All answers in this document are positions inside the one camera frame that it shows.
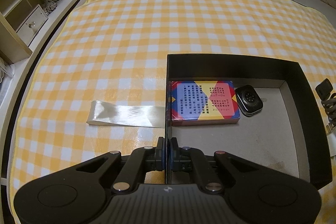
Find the open black box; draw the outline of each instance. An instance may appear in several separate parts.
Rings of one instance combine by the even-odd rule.
[[[250,84],[261,98],[266,96],[265,99],[270,102],[264,102],[262,112],[255,116],[244,117],[241,113],[241,119],[236,125],[172,127],[171,82],[187,80],[232,80],[235,88]],[[284,162],[277,161],[277,155],[269,155],[275,162],[268,167],[298,176],[317,189],[332,181],[329,146],[322,117],[310,85],[297,62],[244,55],[170,54],[167,58],[166,113],[167,142],[171,137],[177,137],[180,147],[199,148],[206,155],[226,150],[267,166],[259,153],[259,143],[265,137],[272,146],[269,148],[271,153],[278,151],[285,158]],[[261,140],[253,139],[256,136],[261,136]],[[167,156],[166,183],[184,182],[172,175]]]

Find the yellow and white tablecloth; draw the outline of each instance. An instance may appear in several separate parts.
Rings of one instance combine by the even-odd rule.
[[[34,74],[15,132],[12,210],[30,180],[110,150],[155,145],[164,129],[87,125],[90,103],[164,106],[167,54],[183,52],[297,61],[312,88],[326,77],[336,84],[336,30],[291,0],[88,0]],[[320,193],[316,222],[336,223],[336,186]]]

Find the metal screw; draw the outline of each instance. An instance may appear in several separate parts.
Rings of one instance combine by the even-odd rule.
[[[222,189],[222,185],[217,182],[210,182],[205,186],[205,188],[211,192],[217,192]]]
[[[113,184],[113,189],[117,191],[125,191],[130,187],[130,185],[127,182],[117,182]]]

